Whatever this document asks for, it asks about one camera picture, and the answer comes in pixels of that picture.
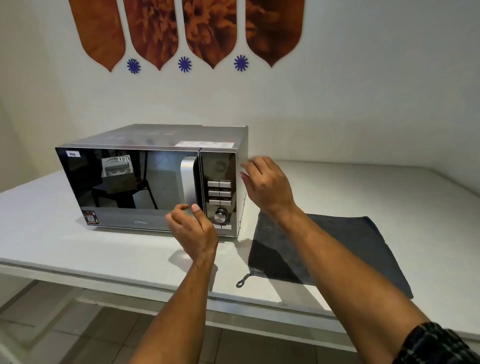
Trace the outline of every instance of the dial knob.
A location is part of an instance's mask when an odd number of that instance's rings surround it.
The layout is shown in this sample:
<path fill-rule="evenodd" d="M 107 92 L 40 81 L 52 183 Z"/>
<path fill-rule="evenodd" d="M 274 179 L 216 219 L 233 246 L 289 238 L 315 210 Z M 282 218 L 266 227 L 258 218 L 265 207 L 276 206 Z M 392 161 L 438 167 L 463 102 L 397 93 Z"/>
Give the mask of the dial knob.
<path fill-rule="evenodd" d="M 215 219 L 216 222 L 219 222 L 221 224 L 227 221 L 227 217 L 228 217 L 227 210 L 225 210 L 224 208 L 219 208 L 217 211 L 215 211 L 215 215 L 213 218 Z"/>

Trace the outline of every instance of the microwave door handle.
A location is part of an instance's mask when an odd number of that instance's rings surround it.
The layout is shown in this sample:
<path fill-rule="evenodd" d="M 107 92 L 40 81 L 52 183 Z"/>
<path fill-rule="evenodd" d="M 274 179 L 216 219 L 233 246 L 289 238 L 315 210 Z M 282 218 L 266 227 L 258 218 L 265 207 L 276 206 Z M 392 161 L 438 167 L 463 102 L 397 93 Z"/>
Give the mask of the microwave door handle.
<path fill-rule="evenodd" d="M 198 157 L 185 157 L 180 164 L 183 196 L 185 197 L 185 203 L 190 206 L 198 203 L 193 171 L 197 158 Z"/>

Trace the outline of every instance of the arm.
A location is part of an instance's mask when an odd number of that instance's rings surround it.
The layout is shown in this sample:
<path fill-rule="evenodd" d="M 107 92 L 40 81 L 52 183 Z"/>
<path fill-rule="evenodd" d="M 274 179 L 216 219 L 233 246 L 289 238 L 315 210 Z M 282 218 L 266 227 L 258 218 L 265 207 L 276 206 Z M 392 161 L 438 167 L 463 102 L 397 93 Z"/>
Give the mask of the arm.
<path fill-rule="evenodd" d="M 192 258 L 192 266 L 144 334 L 130 364 L 197 364 L 200 358 L 218 237 L 198 205 L 192 205 L 196 219 L 185 214 L 187 208 L 177 205 L 166 218 L 173 236 Z"/>
<path fill-rule="evenodd" d="M 428 318 L 389 280 L 357 258 L 294 203 L 288 179 L 269 157 L 242 165 L 248 196 L 289 237 L 315 285 L 367 363 L 391 363 Z"/>

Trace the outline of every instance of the microwave oven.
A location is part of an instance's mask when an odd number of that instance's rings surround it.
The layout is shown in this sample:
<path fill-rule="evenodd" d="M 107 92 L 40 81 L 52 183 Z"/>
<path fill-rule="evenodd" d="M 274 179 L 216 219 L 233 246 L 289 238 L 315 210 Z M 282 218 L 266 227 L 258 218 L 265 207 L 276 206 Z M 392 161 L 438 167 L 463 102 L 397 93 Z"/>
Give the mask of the microwave oven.
<path fill-rule="evenodd" d="M 88 225 L 169 231 L 166 214 L 197 203 L 218 235 L 238 235 L 246 126 L 133 124 L 56 151 Z"/>

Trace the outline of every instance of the brown leaf cutout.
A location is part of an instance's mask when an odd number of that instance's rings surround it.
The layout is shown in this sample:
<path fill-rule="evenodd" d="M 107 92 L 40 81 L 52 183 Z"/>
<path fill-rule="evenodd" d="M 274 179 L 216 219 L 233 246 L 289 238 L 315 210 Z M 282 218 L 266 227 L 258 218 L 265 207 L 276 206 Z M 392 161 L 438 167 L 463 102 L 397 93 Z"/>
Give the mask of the brown leaf cutout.
<path fill-rule="evenodd" d="M 159 70 L 179 46 L 174 0 L 123 0 L 133 47 Z"/>
<path fill-rule="evenodd" d="M 190 50 L 214 68 L 237 42 L 237 0 L 182 0 Z"/>
<path fill-rule="evenodd" d="M 247 44 L 270 67 L 300 40 L 304 0 L 246 0 Z"/>
<path fill-rule="evenodd" d="M 110 72 L 125 54 L 116 0 L 69 0 L 85 52 Z"/>

